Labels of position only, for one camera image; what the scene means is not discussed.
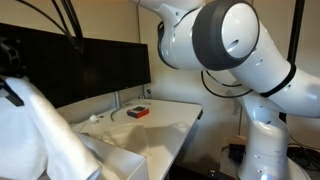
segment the table surface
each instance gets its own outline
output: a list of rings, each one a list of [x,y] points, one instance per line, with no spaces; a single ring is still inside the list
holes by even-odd
[[[138,119],[128,116],[127,110],[136,106],[149,108],[149,114]],[[201,112],[202,106],[197,104],[143,99],[132,102],[116,111],[109,110],[98,114],[99,123],[92,124],[87,119],[72,125],[72,129],[80,133],[97,135],[116,123],[141,124],[149,145],[149,155],[145,156],[149,179],[158,180],[165,178]]]

